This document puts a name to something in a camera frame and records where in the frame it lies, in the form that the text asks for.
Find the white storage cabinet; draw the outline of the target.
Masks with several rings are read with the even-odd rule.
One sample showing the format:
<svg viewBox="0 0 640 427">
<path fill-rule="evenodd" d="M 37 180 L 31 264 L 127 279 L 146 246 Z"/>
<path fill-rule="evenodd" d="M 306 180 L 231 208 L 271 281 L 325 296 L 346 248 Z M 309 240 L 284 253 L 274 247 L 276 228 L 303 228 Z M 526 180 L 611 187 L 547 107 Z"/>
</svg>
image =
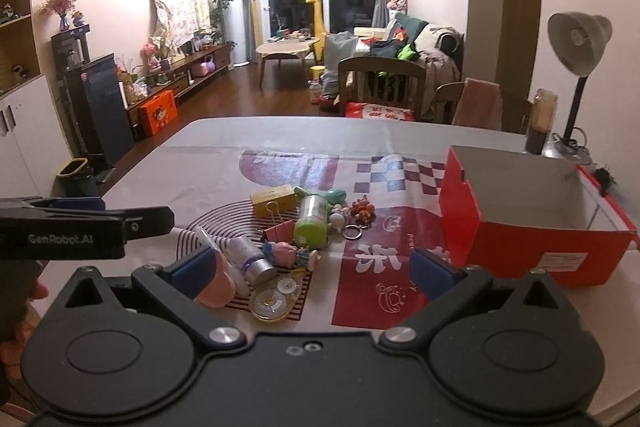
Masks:
<svg viewBox="0 0 640 427">
<path fill-rule="evenodd" d="M 1 97 L 1 196 L 52 196 L 72 159 L 46 76 Z"/>
</svg>

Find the red dragon keychain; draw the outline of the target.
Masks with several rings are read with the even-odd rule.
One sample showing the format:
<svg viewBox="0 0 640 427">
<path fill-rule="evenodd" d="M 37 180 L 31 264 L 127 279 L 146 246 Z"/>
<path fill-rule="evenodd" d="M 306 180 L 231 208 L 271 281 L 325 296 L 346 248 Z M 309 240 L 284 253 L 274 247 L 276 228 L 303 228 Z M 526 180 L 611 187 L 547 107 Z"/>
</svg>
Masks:
<svg viewBox="0 0 640 427">
<path fill-rule="evenodd" d="M 376 219 L 375 207 L 367 195 L 354 200 L 349 212 L 357 225 L 370 225 Z"/>
</svg>

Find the black yellow trash bin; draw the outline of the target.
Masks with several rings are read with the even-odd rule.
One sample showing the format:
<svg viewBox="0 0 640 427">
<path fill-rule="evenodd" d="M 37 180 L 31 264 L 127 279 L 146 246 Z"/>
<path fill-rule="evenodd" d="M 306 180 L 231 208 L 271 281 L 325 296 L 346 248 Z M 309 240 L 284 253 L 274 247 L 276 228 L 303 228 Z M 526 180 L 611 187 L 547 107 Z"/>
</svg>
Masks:
<svg viewBox="0 0 640 427">
<path fill-rule="evenodd" d="M 73 158 L 56 175 L 66 197 L 93 197 L 98 195 L 90 162 L 85 157 Z"/>
</svg>

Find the red white patterned table mat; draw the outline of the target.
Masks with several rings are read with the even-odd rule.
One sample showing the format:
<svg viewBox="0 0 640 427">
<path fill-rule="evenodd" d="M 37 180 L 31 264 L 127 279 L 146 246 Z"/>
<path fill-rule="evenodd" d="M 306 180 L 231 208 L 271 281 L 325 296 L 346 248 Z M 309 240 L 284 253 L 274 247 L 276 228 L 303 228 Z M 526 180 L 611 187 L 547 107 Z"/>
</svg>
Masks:
<svg viewBox="0 0 640 427">
<path fill-rule="evenodd" d="M 379 331 L 422 309 L 416 248 L 498 279 L 604 284 L 632 228 L 574 162 L 454 145 L 445 158 L 214 150 L 170 207 L 175 257 L 205 231 L 235 275 L 201 293 L 245 332 Z"/>
</svg>

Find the grey desk lamp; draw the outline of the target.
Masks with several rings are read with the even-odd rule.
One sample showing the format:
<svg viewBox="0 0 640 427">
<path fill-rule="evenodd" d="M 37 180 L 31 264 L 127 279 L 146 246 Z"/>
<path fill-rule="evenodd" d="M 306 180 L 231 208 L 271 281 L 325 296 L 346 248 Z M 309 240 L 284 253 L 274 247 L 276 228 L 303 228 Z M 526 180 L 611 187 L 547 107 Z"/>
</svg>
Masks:
<svg viewBox="0 0 640 427">
<path fill-rule="evenodd" d="M 554 13 L 548 19 L 547 31 L 552 50 L 561 64 L 574 76 L 577 83 L 570 104 L 563 134 L 554 140 L 552 152 L 556 156 L 572 158 L 578 145 L 573 139 L 582 95 L 588 77 L 602 60 L 605 48 L 613 35 L 611 21 L 602 15 L 582 12 Z"/>
</svg>

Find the yellow small box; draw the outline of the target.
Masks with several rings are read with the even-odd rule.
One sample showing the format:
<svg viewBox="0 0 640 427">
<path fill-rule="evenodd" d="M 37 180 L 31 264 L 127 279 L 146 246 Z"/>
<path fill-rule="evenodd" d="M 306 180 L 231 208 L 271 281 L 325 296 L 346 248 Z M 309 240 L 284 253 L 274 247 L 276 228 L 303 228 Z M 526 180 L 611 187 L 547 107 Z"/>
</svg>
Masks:
<svg viewBox="0 0 640 427">
<path fill-rule="evenodd" d="M 284 184 L 250 194 L 250 205 L 252 205 L 253 215 L 262 219 L 295 209 L 297 196 L 290 184 Z"/>
</svg>

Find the pink binder clip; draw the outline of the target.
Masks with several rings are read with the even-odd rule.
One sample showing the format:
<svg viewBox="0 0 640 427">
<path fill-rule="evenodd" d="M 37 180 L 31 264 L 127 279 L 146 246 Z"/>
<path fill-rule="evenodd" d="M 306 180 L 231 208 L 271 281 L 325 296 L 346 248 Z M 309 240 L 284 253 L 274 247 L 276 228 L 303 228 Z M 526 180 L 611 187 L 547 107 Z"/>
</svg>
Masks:
<svg viewBox="0 0 640 427">
<path fill-rule="evenodd" d="M 270 214 L 272 225 L 262 232 L 262 239 L 266 242 L 293 244 L 294 221 L 282 218 L 279 204 L 274 200 L 267 202 L 266 210 Z"/>
</svg>

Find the green cylindrical bottle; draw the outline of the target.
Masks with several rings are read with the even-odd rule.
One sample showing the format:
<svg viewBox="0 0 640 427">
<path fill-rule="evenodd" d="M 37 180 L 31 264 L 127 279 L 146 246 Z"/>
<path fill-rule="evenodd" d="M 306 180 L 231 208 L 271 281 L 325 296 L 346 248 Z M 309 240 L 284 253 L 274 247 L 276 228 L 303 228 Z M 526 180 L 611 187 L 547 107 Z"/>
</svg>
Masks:
<svg viewBox="0 0 640 427">
<path fill-rule="evenodd" d="M 299 204 L 293 239 L 298 247 L 321 249 L 328 240 L 328 203 L 318 195 L 304 197 Z"/>
</svg>

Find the black power plug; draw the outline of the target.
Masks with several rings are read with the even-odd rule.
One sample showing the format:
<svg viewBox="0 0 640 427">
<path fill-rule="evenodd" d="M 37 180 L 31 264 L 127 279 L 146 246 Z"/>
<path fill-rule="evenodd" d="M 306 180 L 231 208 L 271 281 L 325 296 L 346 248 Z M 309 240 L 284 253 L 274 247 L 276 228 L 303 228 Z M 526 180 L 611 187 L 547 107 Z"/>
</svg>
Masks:
<svg viewBox="0 0 640 427">
<path fill-rule="evenodd" d="M 597 181 L 599 194 L 605 197 L 610 193 L 612 185 L 615 183 L 612 174 L 605 167 L 598 167 L 593 171 L 593 178 Z"/>
</svg>

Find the sofa piled with clothes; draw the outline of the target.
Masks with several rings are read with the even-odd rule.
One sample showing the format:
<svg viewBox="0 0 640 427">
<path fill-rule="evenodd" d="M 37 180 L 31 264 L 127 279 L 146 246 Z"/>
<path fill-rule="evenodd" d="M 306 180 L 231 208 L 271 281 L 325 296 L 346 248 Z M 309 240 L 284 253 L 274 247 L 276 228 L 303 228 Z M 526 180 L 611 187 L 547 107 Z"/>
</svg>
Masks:
<svg viewBox="0 0 640 427">
<path fill-rule="evenodd" d="M 399 14 L 385 28 L 356 27 L 355 54 L 387 56 L 417 62 L 425 70 L 422 113 L 431 110 L 436 89 L 459 82 L 464 38 L 450 26 L 438 26 L 420 18 Z"/>
</svg>

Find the silver cylindrical bottle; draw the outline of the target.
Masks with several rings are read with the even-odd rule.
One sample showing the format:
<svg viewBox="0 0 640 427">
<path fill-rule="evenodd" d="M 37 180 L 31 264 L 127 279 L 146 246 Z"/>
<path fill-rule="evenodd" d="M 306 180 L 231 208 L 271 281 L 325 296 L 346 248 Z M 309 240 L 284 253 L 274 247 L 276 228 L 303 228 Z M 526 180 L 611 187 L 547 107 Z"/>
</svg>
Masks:
<svg viewBox="0 0 640 427">
<path fill-rule="evenodd" d="M 278 276 L 278 271 L 256 244 L 246 236 L 230 239 L 224 251 L 250 286 L 257 288 Z"/>
</svg>

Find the wooden tv console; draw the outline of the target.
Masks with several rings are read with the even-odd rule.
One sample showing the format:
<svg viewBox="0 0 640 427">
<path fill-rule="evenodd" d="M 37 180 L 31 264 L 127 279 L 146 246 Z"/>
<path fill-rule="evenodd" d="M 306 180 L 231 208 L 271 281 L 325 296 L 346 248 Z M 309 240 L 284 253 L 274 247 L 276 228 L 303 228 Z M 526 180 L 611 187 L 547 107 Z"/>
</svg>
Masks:
<svg viewBox="0 0 640 427">
<path fill-rule="evenodd" d="M 125 102 L 125 108 L 132 112 L 152 96 L 167 90 L 174 92 L 174 97 L 179 100 L 201 83 L 228 70 L 230 62 L 228 43 L 215 44 L 208 49 L 179 58 L 171 63 L 168 69 L 157 68 L 143 76 L 141 80 L 148 88 L 148 94 L 139 101 Z"/>
</svg>

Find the teal egg-shaped toy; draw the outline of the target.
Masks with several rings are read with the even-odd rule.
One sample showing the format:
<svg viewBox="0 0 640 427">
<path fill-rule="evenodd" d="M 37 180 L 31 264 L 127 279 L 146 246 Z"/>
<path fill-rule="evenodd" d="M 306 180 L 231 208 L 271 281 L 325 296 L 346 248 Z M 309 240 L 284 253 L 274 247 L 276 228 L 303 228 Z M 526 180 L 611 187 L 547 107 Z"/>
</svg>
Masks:
<svg viewBox="0 0 640 427">
<path fill-rule="evenodd" d="M 318 195 L 326 200 L 326 202 L 331 205 L 341 205 L 344 206 L 346 204 L 346 191 L 342 188 L 330 188 L 329 190 L 318 190 L 318 188 L 314 188 L 311 190 L 307 190 L 301 186 L 294 187 L 294 193 L 298 198 L 304 198 L 310 195 Z"/>
</svg>

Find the orange gift box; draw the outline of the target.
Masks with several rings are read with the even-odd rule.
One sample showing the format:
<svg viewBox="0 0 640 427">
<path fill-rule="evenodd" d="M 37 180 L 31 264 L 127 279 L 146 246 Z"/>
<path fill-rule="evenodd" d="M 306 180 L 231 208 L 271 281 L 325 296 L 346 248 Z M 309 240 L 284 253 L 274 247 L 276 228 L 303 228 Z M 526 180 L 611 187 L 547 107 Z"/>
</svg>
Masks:
<svg viewBox="0 0 640 427">
<path fill-rule="evenodd" d="M 158 92 L 139 107 L 139 121 L 146 136 L 156 135 L 178 117 L 174 92 Z"/>
</svg>

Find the glass jar dark contents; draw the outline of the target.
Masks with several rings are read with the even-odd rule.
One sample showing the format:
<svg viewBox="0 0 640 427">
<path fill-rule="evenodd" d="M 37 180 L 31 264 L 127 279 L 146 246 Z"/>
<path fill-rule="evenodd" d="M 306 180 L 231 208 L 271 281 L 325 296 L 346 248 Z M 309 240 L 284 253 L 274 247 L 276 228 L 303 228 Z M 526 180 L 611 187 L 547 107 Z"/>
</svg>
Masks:
<svg viewBox="0 0 640 427">
<path fill-rule="evenodd" d="M 525 150 L 540 155 L 553 126 L 558 96 L 550 90 L 539 88 L 534 96 L 526 132 Z"/>
</svg>

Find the red printed rice bag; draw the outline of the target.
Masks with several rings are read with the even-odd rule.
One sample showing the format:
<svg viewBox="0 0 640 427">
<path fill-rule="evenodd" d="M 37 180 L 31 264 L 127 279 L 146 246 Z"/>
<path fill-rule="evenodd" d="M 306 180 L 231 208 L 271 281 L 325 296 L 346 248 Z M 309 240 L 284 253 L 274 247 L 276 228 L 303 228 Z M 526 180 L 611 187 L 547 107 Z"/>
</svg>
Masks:
<svg viewBox="0 0 640 427">
<path fill-rule="evenodd" d="M 413 113 L 409 109 L 362 102 L 347 103 L 345 116 L 354 119 L 414 121 Z"/>
</svg>

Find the chair with pink towel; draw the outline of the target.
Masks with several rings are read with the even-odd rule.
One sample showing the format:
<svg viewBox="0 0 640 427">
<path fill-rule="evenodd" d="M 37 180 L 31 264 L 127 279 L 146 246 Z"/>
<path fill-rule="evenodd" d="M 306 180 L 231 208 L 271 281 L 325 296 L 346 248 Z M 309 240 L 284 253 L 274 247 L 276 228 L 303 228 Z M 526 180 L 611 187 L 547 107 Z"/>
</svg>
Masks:
<svg viewBox="0 0 640 427">
<path fill-rule="evenodd" d="M 532 103 L 498 83 L 466 78 L 439 86 L 433 110 L 436 124 L 524 134 Z"/>
</svg>

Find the wooden dining chair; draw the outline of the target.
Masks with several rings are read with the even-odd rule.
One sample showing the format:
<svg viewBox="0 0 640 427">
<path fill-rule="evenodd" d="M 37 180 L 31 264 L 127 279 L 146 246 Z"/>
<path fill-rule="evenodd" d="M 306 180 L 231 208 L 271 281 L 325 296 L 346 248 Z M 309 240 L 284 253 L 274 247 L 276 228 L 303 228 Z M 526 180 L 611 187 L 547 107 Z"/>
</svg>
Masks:
<svg viewBox="0 0 640 427">
<path fill-rule="evenodd" d="M 419 119 L 426 87 L 426 69 L 416 62 L 376 56 L 355 56 L 338 63 L 338 107 L 347 116 L 352 104 L 410 110 Z"/>
</svg>

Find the pink pig figurine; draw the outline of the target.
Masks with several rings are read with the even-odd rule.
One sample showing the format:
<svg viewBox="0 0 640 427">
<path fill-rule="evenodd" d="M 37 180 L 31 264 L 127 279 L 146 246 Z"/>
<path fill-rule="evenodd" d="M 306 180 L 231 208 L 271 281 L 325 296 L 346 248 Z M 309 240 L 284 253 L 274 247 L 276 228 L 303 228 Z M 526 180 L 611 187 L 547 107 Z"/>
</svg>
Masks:
<svg viewBox="0 0 640 427">
<path fill-rule="evenodd" d="M 262 253 L 275 267 L 290 270 L 305 268 L 312 272 L 321 259 L 319 251 L 310 251 L 286 242 L 266 242 L 262 245 Z"/>
</svg>

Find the white bunny keychain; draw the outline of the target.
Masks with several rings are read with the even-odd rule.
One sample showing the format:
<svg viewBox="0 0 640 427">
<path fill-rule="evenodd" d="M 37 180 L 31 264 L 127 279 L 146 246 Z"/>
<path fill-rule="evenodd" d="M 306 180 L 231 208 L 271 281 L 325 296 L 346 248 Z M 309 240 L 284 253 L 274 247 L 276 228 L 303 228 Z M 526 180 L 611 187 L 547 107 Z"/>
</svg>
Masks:
<svg viewBox="0 0 640 427">
<path fill-rule="evenodd" d="M 329 228 L 336 233 L 342 233 L 349 225 L 349 218 L 349 208 L 341 204 L 335 204 L 329 212 Z"/>
</svg>

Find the yellow giraffe toy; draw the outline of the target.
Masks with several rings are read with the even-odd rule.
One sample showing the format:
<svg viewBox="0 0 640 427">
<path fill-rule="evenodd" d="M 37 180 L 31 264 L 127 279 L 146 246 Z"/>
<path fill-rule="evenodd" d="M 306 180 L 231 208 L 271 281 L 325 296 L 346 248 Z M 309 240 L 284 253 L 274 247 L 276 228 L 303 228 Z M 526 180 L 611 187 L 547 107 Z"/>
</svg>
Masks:
<svg viewBox="0 0 640 427">
<path fill-rule="evenodd" d="M 306 0 L 312 6 L 312 16 L 314 17 L 314 57 L 318 63 L 323 62 L 324 43 L 326 42 L 326 28 L 323 23 L 322 0 Z"/>
</svg>

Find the wooden coffee table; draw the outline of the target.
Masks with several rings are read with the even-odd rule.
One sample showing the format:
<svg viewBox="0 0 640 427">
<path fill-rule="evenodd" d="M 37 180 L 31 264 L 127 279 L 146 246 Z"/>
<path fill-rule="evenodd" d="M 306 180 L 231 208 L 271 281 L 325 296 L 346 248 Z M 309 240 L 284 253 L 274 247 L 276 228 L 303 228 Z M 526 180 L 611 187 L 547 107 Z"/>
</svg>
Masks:
<svg viewBox="0 0 640 427">
<path fill-rule="evenodd" d="M 320 42 L 319 38 L 308 39 L 281 39 L 277 42 L 265 42 L 257 47 L 256 53 L 260 58 L 259 62 L 259 88 L 262 88 L 265 79 L 266 63 L 277 61 L 281 63 L 286 60 L 294 60 L 302 65 L 303 75 L 306 75 L 306 57 L 309 54 L 318 61 L 314 46 Z"/>
</svg>

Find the red cardboard box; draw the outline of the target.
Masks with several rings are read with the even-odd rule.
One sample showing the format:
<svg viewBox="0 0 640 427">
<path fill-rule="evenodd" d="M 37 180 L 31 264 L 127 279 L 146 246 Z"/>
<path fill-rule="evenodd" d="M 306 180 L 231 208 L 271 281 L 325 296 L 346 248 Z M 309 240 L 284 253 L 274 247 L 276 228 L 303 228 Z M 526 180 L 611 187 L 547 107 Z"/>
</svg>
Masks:
<svg viewBox="0 0 640 427">
<path fill-rule="evenodd" d="M 570 161 L 454 145 L 439 192 L 450 262 L 516 279 L 539 269 L 564 287 L 605 284 L 637 229 Z"/>
</svg>

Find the black water dispenser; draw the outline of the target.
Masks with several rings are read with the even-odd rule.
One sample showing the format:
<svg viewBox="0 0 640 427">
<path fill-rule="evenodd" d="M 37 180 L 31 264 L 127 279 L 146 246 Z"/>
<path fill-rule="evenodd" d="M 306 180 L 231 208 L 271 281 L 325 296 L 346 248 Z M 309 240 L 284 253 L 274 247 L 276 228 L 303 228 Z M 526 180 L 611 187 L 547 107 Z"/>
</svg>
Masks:
<svg viewBox="0 0 640 427">
<path fill-rule="evenodd" d="M 82 153 L 116 164 L 134 146 L 113 54 L 92 58 L 90 26 L 51 38 L 56 77 Z"/>
</svg>

